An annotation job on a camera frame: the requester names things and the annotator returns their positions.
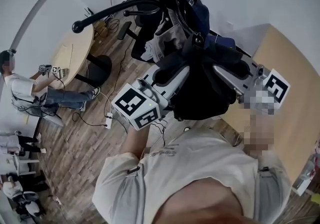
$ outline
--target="sneaker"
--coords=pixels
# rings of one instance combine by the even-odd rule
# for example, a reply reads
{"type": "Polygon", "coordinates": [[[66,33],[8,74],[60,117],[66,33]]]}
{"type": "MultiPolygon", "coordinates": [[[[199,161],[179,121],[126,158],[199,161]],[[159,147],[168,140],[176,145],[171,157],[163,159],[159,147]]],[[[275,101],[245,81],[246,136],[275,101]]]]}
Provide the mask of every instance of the sneaker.
{"type": "Polygon", "coordinates": [[[38,143],[41,143],[41,133],[39,132],[39,134],[37,135],[36,139],[38,140],[38,143]]]}
{"type": "Polygon", "coordinates": [[[91,100],[92,100],[93,98],[95,98],[97,95],[99,95],[100,91],[101,91],[101,88],[100,88],[100,87],[97,87],[97,88],[91,90],[91,92],[92,92],[92,98],[91,98],[91,100]]]}
{"type": "Polygon", "coordinates": [[[83,105],[81,106],[81,108],[79,109],[80,110],[80,112],[84,112],[85,111],[85,107],[86,107],[86,101],[83,103],[83,105]]]}

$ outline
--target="blue jeans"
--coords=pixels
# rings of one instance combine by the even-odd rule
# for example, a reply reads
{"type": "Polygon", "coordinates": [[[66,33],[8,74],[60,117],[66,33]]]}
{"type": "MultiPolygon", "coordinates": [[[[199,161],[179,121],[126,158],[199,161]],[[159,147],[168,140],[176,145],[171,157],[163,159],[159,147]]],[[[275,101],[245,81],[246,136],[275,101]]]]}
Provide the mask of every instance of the blue jeans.
{"type": "Polygon", "coordinates": [[[80,109],[85,101],[90,101],[92,99],[93,93],[91,90],[86,92],[76,92],[55,90],[48,87],[48,93],[46,96],[46,105],[60,104],[64,107],[80,109]]]}

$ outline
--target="round table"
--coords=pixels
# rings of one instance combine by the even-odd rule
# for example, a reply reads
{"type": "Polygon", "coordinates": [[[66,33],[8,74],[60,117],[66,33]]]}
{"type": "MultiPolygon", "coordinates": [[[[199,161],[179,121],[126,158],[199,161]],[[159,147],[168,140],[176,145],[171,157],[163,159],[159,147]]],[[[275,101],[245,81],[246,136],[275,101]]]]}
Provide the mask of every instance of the round table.
{"type": "MultiPolygon", "coordinates": [[[[89,53],[93,41],[94,28],[90,25],[79,34],[75,34],[71,30],[67,32],[55,50],[51,65],[60,67],[61,69],[69,69],[68,74],[62,79],[65,86],[73,78],[76,78],[93,87],[99,87],[109,77],[112,68],[111,60],[105,55],[94,57],[89,53]],[[88,66],[88,77],[78,74],[86,59],[91,61],[88,66]]],[[[50,86],[55,89],[62,89],[64,87],[61,81],[54,81],[50,86]]]]}

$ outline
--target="wooden tabletop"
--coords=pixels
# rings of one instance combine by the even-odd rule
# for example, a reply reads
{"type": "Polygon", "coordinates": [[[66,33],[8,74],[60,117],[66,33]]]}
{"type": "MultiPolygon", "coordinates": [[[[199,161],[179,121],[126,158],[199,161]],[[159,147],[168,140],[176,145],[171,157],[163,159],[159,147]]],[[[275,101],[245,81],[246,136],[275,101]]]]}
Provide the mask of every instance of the wooden tabletop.
{"type": "MultiPolygon", "coordinates": [[[[274,117],[274,148],[293,183],[320,134],[320,78],[303,54],[273,26],[253,59],[274,68],[291,85],[274,117]]],[[[221,117],[237,132],[244,132],[250,114],[236,102],[221,117]]]]}
{"type": "MultiPolygon", "coordinates": [[[[69,73],[62,79],[67,85],[78,73],[81,66],[90,51],[94,39],[94,28],[92,25],[86,27],[81,33],[75,34],[71,29],[63,41],[54,52],[51,60],[52,66],[60,67],[61,69],[68,68],[69,73]]],[[[50,84],[52,88],[62,89],[63,85],[60,81],[54,81],[50,84]]]]}

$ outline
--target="office chair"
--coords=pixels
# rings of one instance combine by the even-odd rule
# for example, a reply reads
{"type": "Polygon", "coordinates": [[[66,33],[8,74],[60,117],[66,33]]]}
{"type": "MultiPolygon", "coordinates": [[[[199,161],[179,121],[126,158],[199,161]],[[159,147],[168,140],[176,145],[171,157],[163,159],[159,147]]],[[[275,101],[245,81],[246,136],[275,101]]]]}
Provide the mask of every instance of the office chair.
{"type": "MultiPolygon", "coordinates": [[[[150,4],[140,4],[137,5],[137,9],[138,11],[153,11],[157,9],[157,7],[150,4]]],[[[138,35],[130,30],[132,22],[126,22],[120,29],[117,36],[118,40],[123,40],[126,35],[129,35],[133,39],[135,39],[134,47],[131,52],[131,56],[134,59],[154,63],[153,59],[150,59],[148,61],[142,60],[141,55],[146,51],[144,48],[146,42],[153,39],[154,33],[156,32],[160,21],[162,20],[162,15],[162,11],[158,11],[157,13],[152,15],[137,16],[135,18],[135,23],[137,26],[141,27],[138,35]]]]}

